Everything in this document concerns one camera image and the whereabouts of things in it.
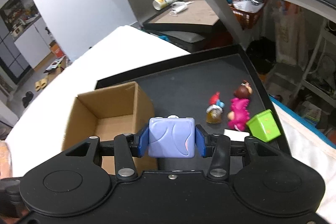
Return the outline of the red devil figure bottle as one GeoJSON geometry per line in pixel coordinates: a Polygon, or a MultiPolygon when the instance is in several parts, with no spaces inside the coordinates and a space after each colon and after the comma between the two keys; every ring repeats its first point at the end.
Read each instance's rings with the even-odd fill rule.
{"type": "Polygon", "coordinates": [[[206,122],[209,124],[219,124],[222,122],[225,104],[221,101],[220,94],[220,92],[216,92],[209,100],[209,106],[206,110],[206,122]]]}

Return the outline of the white cabinet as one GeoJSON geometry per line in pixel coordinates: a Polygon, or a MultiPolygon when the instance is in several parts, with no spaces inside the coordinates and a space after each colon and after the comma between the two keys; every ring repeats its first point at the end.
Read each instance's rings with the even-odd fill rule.
{"type": "Polygon", "coordinates": [[[30,67],[38,66],[50,53],[51,37],[46,31],[46,23],[42,17],[30,23],[14,44],[30,67]]]}

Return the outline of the cardboard box on floor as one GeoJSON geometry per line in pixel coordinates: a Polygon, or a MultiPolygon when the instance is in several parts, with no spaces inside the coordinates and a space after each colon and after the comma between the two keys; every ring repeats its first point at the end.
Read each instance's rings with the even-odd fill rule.
{"type": "Polygon", "coordinates": [[[62,56],[60,58],[55,59],[44,71],[44,74],[47,75],[48,82],[53,81],[64,69],[67,65],[67,57],[62,56]]]}

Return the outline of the brown cardboard box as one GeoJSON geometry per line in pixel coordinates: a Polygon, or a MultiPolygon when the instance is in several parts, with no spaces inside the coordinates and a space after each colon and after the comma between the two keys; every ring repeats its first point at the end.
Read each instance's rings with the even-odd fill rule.
{"type": "Polygon", "coordinates": [[[62,150],[90,136],[108,141],[120,134],[136,134],[152,117],[152,101],[136,82],[79,94],[68,118],[62,150]]]}

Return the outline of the black tray with cardboard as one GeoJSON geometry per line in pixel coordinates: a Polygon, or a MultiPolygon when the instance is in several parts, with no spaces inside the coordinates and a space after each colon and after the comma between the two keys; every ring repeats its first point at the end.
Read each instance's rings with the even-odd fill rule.
{"type": "Polygon", "coordinates": [[[173,15],[171,7],[158,11],[143,22],[143,27],[154,31],[183,31],[211,33],[224,28],[221,20],[205,0],[183,0],[191,2],[187,9],[173,15]]]}

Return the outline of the purple cube toy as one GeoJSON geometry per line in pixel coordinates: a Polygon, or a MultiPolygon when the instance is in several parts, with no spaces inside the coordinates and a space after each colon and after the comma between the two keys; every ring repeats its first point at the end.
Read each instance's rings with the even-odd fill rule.
{"type": "Polygon", "coordinates": [[[154,158],[189,159],[195,155],[195,120],[171,115],[149,120],[148,155],[154,158]]]}

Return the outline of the white small box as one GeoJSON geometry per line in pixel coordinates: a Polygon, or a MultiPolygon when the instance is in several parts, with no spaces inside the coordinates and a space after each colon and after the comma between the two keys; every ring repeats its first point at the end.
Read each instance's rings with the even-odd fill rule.
{"type": "Polygon", "coordinates": [[[244,141],[244,139],[250,136],[250,133],[245,131],[236,131],[236,130],[224,130],[224,135],[229,137],[231,141],[244,141]]]}

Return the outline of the yellow slippers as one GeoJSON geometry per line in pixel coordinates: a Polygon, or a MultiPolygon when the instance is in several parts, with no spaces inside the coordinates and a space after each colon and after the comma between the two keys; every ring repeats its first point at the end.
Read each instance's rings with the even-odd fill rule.
{"type": "Polygon", "coordinates": [[[35,91],[38,92],[40,90],[43,90],[49,83],[49,77],[46,76],[44,78],[42,78],[41,80],[38,80],[35,83],[35,91]]]}

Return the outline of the pink doll figure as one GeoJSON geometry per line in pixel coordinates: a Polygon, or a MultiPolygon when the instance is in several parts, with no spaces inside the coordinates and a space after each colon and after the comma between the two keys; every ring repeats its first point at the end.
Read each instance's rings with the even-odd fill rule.
{"type": "Polygon", "coordinates": [[[253,90],[248,81],[243,81],[234,91],[231,100],[231,111],[227,114],[228,127],[232,130],[244,131],[246,123],[250,120],[248,106],[253,90]]]}

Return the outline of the black shallow tray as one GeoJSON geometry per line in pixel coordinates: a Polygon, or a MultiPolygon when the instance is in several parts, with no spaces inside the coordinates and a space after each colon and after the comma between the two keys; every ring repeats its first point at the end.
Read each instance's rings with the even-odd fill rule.
{"type": "Polygon", "coordinates": [[[248,111],[255,116],[264,110],[271,110],[281,135],[269,142],[269,145],[283,153],[290,154],[290,148],[274,109],[255,68],[248,56],[239,46],[227,46],[213,50],[192,53],[132,69],[115,76],[98,80],[96,89],[107,88],[118,84],[135,81],[152,100],[155,116],[168,117],[175,114],[180,118],[194,118],[208,134],[217,137],[212,157],[201,157],[197,148],[191,159],[159,158],[160,171],[203,170],[209,172],[218,168],[219,161],[231,163],[232,170],[242,167],[242,157],[246,153],[245,143],[227,140],[223,137],[228,129],[227,114],[230,111],[234,91],[243,81],[248,81],[253,93],[248,111]],[[213,94],[220,92],[220,100],[225,106],[222,122],[209,124],[206,122],[206,110],[213,94]]]}

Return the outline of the orange box on floor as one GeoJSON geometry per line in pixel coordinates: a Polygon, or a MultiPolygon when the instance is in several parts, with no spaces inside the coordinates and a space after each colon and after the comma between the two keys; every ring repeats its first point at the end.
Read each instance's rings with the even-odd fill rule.
{"type": "Polygon", "coordinates": [[[50,43],[50,50],[57,58],[65,56],[65,53],[62,51],[62,49],[60,48],[60,46],[56,41],[52,41],[50,43]]]}

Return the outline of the green hexagonal box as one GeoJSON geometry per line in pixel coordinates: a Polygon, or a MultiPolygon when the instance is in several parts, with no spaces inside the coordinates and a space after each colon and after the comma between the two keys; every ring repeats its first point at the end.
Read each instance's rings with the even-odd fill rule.
{"type": "Polygon", "coordinates": [[[265,110],[253,116],[247,123],[252,136],[266,143],[281,135],[271,110],[265,110]]]}

